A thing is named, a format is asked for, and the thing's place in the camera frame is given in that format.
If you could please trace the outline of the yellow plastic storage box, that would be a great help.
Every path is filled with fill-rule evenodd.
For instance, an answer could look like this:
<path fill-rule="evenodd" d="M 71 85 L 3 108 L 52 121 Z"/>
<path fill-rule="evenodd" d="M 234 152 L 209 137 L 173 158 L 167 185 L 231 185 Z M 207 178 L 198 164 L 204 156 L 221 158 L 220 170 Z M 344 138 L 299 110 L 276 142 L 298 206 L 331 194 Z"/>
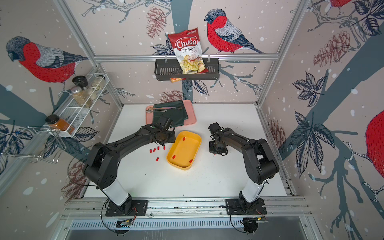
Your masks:
<path fill-rule="evenodd" d="M 202 138 L 200 135 L 189 131 L 180 132 L 168 152 L 167 162 L 180 170 L 186 171 L 190 169 L 201 143 Z"/>

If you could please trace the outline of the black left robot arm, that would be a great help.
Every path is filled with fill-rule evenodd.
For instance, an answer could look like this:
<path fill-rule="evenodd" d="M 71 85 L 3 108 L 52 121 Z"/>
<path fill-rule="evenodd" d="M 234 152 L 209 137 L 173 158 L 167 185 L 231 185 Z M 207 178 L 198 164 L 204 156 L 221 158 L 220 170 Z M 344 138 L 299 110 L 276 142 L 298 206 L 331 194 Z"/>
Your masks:
<path fill-rule="evenodd" d="M 174 143 L 175 131 L 169 130 L 172 120 L 160 117 L 158 122 L 140 127 L 140 129 L 115 142 L 92 147 L 83 167 L 83 174 L 99 188 L 116 207 L 118 213 L 128 215 L 132 212 L 132 196 L 123 188 L 118 180 L 118 169 L 121 160 L 133 151 L 156 143 L 164 146 Z"/>

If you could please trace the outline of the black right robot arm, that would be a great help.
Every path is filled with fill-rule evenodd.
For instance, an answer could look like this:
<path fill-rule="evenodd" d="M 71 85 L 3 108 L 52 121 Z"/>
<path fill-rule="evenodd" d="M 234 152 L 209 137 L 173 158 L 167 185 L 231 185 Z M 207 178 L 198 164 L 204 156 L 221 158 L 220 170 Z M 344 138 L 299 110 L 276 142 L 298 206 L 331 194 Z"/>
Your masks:
<path fill-rule="evenodd" d="M 229 215 L 267 213 L 264 200 L 260 195 L 280 166 L 268 142 L 265 139 L 254 140 L 235 133 L 230 128 L 222 128 L 218 123 L 209 126 L 211 141 L 209 152 L 214 155 L 226 156 L 227 147 L 231 147 L 243 156 L 248 180 L 240 191 L 238 199 L 227 199 L 226 208 Z"/>

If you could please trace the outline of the dark green cloth napkin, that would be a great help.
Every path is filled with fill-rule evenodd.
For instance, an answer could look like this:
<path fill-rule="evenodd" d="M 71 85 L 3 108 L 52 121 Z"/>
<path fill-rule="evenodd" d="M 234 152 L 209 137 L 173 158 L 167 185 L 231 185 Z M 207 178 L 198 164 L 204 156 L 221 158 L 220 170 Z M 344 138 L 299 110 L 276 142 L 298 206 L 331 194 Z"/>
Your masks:
<path fill-rule="evenodd" d="M 153 113 L 153 123 L 157 123 L 159 119 L 170 119 L 172 121 L 171 128 L 184 125 L 184 120 L 188 119 L 188 114 L 185 109 L 183 101 L 175 101 L 169 103 L 162 103 L 154 105 L 155 108 L 170 108 L 164 112 Z"/>

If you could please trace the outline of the pink plastic tray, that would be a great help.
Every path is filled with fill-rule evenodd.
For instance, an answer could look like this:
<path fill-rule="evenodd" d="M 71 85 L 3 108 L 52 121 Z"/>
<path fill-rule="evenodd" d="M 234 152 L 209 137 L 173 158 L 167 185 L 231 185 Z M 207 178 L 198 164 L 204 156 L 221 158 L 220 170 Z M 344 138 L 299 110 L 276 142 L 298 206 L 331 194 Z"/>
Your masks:
<path fill-rule="evenodd" d="M 183 126 L 195 124 L 197 122 L 197 119 L 195 116 L 192 102 L 190 100 L 180 100 L 180 101 L 183 101 L 185 109 L 188 114 L 188 119 L 184 120 Z M 146 113 L 146 124 L 152 124 L 152 123 L 153 123 L 153 113 Z"/>

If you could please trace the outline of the small silver spoon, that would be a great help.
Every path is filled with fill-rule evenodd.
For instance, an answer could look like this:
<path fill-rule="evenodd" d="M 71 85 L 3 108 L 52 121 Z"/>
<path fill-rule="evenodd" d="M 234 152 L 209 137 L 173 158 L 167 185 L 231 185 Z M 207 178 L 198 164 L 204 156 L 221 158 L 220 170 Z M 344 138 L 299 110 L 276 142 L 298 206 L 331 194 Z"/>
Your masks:
<path fill-rule="evenodd" d="M 165 112 L 167 109 L 146 109 L 146 113 Z"/>

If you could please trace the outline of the long gold colourful spoon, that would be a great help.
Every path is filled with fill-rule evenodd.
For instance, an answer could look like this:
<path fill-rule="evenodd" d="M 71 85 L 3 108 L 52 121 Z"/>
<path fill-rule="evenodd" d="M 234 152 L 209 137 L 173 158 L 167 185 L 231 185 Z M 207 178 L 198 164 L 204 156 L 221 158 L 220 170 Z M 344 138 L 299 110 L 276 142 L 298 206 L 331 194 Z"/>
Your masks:
<path fill-rule="evenodd" d="M 160 108 L 150 107 L 150 108 L 147 108 L 147 109 L 160 109 Z M 167 109 L 167 110 L 171 110 L 171 109 L 181 110 L 182 107 L 162 107 L 162 109 Z"/>

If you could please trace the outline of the clear spice jar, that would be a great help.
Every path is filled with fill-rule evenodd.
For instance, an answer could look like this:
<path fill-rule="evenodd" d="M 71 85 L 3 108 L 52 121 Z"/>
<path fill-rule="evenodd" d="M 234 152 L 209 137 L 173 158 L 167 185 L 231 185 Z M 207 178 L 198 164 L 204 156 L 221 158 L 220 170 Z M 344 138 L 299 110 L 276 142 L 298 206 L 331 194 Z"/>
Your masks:
<path fill-rule="evenodd" d="M 95 90 L 95 91 L 101 91 L 104 89 L 105 87 L 105 76 L 103 75 L 99 75 L 97 76 L 94 81 L 92 82 L 92 85 L 91 87 Z"/>

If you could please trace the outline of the Chuba cassava chips bag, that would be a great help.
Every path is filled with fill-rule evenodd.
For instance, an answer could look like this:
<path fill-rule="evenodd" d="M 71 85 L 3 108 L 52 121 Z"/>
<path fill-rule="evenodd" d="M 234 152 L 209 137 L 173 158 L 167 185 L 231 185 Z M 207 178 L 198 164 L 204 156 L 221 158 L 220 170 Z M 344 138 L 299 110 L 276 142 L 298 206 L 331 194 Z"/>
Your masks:
<path fill-rule="evenodd" d="M 183 75 L 204 74 L 208 70 L 202 59 L 202 47 L 197 28 L 168 35 Z"/>

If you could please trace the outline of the silver lid spice jar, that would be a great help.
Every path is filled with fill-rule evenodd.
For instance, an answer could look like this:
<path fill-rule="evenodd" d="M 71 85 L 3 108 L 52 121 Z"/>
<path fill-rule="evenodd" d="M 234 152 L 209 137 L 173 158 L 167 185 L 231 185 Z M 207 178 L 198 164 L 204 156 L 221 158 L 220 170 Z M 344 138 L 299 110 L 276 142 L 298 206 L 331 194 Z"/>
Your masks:
<path fill-rule="evenodd" d="M 79 107 L 89 109 L 92 106 L 92 101 L 87 92 L 81 87 L 75 86 L 71 88 L 71 94 Z"/>

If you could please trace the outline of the black lid spice jar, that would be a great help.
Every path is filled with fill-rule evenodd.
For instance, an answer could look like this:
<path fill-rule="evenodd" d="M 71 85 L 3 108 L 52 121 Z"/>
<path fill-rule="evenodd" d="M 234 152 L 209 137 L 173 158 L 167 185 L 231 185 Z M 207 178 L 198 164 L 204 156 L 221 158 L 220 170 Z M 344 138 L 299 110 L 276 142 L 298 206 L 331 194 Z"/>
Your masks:
<path fill-rule="evenodd" d="M 86 76 L 76 76 L 72 79 L 72 82 L 82 90 L 87 90 L 89 88 L 89 83 Z"/>

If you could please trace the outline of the orange spice jar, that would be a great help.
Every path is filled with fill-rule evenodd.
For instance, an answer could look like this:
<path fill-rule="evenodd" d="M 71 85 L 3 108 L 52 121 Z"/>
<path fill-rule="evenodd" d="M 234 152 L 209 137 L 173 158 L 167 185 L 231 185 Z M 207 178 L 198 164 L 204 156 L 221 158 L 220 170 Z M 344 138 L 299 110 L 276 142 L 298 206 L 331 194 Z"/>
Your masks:
<path fill-rule="evenodd" d="M 54 129 L 72 133 L 74 128 L 65 120 L 61 119 L 57 115 L 50 115 L 45 119 L 46 123 Z"/>

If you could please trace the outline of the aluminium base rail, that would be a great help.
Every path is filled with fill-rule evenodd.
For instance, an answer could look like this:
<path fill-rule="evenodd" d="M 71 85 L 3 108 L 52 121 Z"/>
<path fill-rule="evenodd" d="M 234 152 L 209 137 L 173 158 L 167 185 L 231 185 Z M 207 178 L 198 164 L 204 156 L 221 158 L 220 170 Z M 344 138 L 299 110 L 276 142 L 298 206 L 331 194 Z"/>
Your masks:
<path fill-rule="evenodd" d="M 160 218 L 216 218 L 226 217 L 226 197 L 210 198 L 148 198 L 146 211 L 138 219 Z M 312 216 L 313 212 L 304 197 L 262 197 L 266 217 Z M 100 219 L 105 215 L 105 198 L 71 200 L 59 214 L 59 219 Z"/>

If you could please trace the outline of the aluminium corner frame post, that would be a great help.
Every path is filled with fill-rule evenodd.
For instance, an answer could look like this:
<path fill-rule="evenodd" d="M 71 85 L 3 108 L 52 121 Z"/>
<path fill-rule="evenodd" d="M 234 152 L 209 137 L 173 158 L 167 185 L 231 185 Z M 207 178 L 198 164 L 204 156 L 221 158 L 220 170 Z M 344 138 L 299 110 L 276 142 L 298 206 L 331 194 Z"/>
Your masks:
<path fill-rule="evenodd" d="M 107 77 L 109 78 L 110 82 L 108 83 L 108 91 L 116 103 L 116 105 L 122 109 L 124 104 L 122 103 L 118 91 L 116 90 L 116 87 L 110 77 L 110 75 L 107 73 L 105 68 L 101 66 L 101 64 L 96 62 L 96 55 L 94 50 L 92 49 L 89 41 L 86 38 L 85 33 L 81 29 L 80 25 L 78 24 L 75 16 L 71 12 L 68 4 L 66 1 L 62 0 L 53 0 L 54 4 L 56 5 L 58 11 L 62 15 L 63 19 L 65 20 L 66 24 L 68 25 L 69 29 L 71 30 L 72 34 L 74 35 L 75 39 L 78 41 L 79 45 L 83 49 L 84 53 L 86 54 L 86 57 L 89 59 L 91 62 L 93 68 L 97 73 L 102 73 L 106 74 Z"/>

